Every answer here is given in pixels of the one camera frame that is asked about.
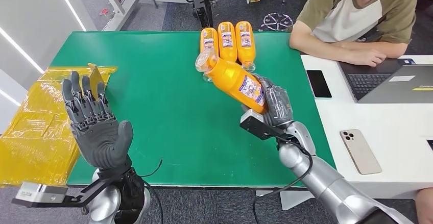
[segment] green table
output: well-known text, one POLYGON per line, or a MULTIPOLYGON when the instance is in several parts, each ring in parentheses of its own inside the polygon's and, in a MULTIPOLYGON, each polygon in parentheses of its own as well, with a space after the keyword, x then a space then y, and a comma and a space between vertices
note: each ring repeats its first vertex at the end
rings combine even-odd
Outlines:
MULTIPOLYGON (((298 51, 287 33, 255 33, 257 73, 287 89, 294 118, 303 122, 317 154, 335 167, 298 51)), ((140 175, 165 186, 277 187, 294 179, 278 159, 274 139, 239 127, 240 104, 202 80, 194 62, 198 32, 72 33, 53 66, 118 66, 107 97, 119 120, 130 120, 129 150, 140 175)), ((79 158, 68 184, 91 182, 94 168, 79 158)))

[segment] plastic bottle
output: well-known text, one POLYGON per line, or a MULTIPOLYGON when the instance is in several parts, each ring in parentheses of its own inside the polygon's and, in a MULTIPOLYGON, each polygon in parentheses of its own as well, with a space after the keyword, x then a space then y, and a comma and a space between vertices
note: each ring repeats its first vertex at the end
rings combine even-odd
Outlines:
POLYGON ((253 72, 256 69, 254 64, 256 46, 254 44, 253 28, 249 22, 240 21, 236 24, 236 45, 242 68, 248 72, 253 72))
POLYGON ((205 28, 200 33, 200 52, 206 49, 213 49, 219 54, 218 33, 214 28, 205 28))
POLYGON ((228 62, 236 62, 236 34, 231 22, 225 21, 218 25, 218 42, 220 44, 220 57, 228 62))
POLYGON ((266 110, 260 82, 235 62, 219 58, 213 52, 202 52, 196 67, 212 78, 215 86, 258 113, 266 110))

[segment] led light strip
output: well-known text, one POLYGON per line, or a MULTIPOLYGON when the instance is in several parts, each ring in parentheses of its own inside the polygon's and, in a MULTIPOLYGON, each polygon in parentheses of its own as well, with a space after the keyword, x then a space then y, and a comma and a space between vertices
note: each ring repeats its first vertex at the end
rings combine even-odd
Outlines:
POLYGON ((21 53, 21 55, 23 55, 28 62, 30 62, 30 64, 32 64, 34 67, 36 67, 36 69, 40 72, 40 73, 44 73, 44 71, 42 70, 42 68, 36 64, 35 61, 33 61, 33 59, 27 55, 27 53, 11 38, 11 36, 9 36, 1 27, 0 27, 0 34, 3 35, 4 38, 6 38, 6 40, 11 43, 11 45, 13 45, 15 47, 15 49, 21 53))
POLYGON ((78 24, 81 26, 81 29, 83 29, 83 31, 87 31, 83 23, 81 22, 80 18, 78 17, 77 13, 75 12, 74 8, 70 4, 69 0, 65 0, 65 2, 68 5, 70 11, 72 11, 72 14, 74 15, 75 19, 78 21, 78 24))
POLYGON ((17 106, 21 106, 21 103, 17 102, 14 98, 12 98, 10 95, 6 94, 4 91, 0 90, 0 94, 6 99, 10 100, 12 103, 14 103, 17 106))

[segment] white desk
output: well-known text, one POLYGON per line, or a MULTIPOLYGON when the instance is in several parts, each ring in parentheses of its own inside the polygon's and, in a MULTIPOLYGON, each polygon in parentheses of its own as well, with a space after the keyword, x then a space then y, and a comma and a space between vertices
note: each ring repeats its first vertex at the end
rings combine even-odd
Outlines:
MULTIPOLYGON (((404 56, 417 64, 433 64, 433 56, 404 56)), ((373 198, 414 198, 433 187, 433 101, 431 104, 358 104, 337 62, 302 56, 305 69, 321 70, 332 99, 316 99, 323 128, 338 172, 373 198), (382 172, 363 176, 356 170, 339 132, 359 129, 382 172)), ((311 198, 308 191, 281 194, 283 210, 311 198)))

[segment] bottle label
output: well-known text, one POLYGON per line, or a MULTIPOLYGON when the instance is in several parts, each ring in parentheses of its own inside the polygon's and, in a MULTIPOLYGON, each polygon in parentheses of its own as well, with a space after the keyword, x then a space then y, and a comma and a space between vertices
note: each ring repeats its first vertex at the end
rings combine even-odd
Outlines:
POLYGON ((221 39, 223 40, 223 47, 233 47, 233 39, 231 37, 230 25, 227 25, 227 29, 224 24, 221 24, 221 39))
POLYGON ((250 36, 249 26, 245 25, 244 27, 243 24, 240 24, 239 30, 244 30, 240 32, 240 45, 242 47, 251 47, 251 36, 250 36))
POLYGON ((261 85, 245 75, 244 81, 239 87, 239 91, 247 97, 254 99, 260 106, 264 105, 264 94, 261 85))
POLYGON ((213 49, 213 38, 204 39, 203 42, 205 49, 213 49))
POLYGON ((221 36, 223 39, 223 47, 233 47, 233 40, 230 32, 222 32, 221 36))

